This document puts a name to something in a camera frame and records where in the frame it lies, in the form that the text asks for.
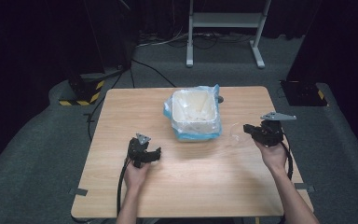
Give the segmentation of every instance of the gray carpet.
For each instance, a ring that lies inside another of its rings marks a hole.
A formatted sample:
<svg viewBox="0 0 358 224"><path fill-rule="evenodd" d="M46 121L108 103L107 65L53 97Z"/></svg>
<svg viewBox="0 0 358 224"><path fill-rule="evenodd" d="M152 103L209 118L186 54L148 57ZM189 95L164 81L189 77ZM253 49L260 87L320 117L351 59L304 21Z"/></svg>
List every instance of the gray carpet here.
<svg viewBox="0 0 358 224"><path fill-rule="evenodd" d="M194 50L194 66L186 68L186 48L153 45L137 48L133 58L158 69L177 87L265 86L278 112L296 115L283 122L299 171L315 191L310 193L315 215L322 223L358 223L358 141L339 110L333 93L320 83L329 106L290 106L279 80L285 79L302 39L262 38L260 51L266 63L258 69L247 42L217 43ZM196 39L199 47L213 42ZM170 87L156 71L132 64L135 88ZM109 78L104 93L117 77ZM60 106L65 82L50 91L50 106L31 119L0 156L0 224L74 223L70 211L90 147L87 116L96 105ZM115 88L132 88L131 72ZM93 134L101 107L90 125ZM262 217L261 223L277 223ZM244 223L255 223L250 217Z"/></svg>

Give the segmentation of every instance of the plastic bag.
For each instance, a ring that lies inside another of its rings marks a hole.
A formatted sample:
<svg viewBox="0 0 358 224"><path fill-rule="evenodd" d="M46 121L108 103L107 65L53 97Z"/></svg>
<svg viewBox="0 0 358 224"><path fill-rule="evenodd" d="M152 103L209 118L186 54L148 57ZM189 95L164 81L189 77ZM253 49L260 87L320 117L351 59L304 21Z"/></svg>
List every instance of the plastic bag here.
<svg viewBox="0 0 358 224"><path fill-rule="evenodd" d="M222 132L219 86L198 86L176 91L164 102L163 114L179 140L208 140Z"/></svg>

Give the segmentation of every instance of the forearm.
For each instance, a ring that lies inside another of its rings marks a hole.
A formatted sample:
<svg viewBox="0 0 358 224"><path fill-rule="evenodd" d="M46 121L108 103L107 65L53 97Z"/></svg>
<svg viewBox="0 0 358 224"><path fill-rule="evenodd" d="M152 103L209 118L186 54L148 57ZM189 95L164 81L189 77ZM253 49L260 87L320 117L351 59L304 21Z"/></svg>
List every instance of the forearm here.
<svg viewBox="0 0 358 224"><path fill-rule="evenodd" d="M138 189L127 190L124 202L121 205L120 213L117 217L117 224L135 224L138 213L138 201L139 201Z"/></svg>
<svg viewBox="0 0 358 224"><path fill-rule="evenodd" d="M285 217L290 224L319 223L308 205L297 192L284 170L271 171L281 196Z"/></svg>

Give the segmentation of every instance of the yellow black hazard tape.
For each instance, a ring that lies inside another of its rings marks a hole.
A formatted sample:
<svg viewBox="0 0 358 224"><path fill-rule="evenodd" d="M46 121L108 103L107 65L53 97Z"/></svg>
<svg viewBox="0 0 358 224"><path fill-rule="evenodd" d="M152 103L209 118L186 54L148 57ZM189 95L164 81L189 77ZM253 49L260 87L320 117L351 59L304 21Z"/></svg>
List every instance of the yellow black hazard tape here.
<svg viewBox="0 0 358 224"><path fill-rule="evenodd" d="M100 96L104 81L95 83L87 83L86 95L83 99L74 97L62 97L59 102L60 105L93 105Z"/></svg>
<svg viewBox="0 0 358 224"><path fill-rule="evenodd" d="M289 105L328 106L315 83L281 80L281 85Z"/></svg>

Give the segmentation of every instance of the human hand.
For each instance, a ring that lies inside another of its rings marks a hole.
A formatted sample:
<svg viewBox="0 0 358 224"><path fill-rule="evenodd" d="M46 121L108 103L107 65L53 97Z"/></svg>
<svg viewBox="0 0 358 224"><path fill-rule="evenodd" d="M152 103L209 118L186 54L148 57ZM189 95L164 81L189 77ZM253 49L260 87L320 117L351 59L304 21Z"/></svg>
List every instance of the human hand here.
<svg viewBox="0 0 358 224"><path fill-rule="evenodd" d="M133 161L130 161L126 173L124 174L124 180L127 185L127 190L135 189L139 190L145 182L147 171L149 170L150 163L145 163L141 168L136 168L133 165Z"/></svg>
<svg viewBox="0 0 358 224"><path fill-rule="evenodd" d="M260 149L263 162L271 172L284 171L287 156L281 144L274 147L265 147L263 144L255 141L255 145Z"/></svg>

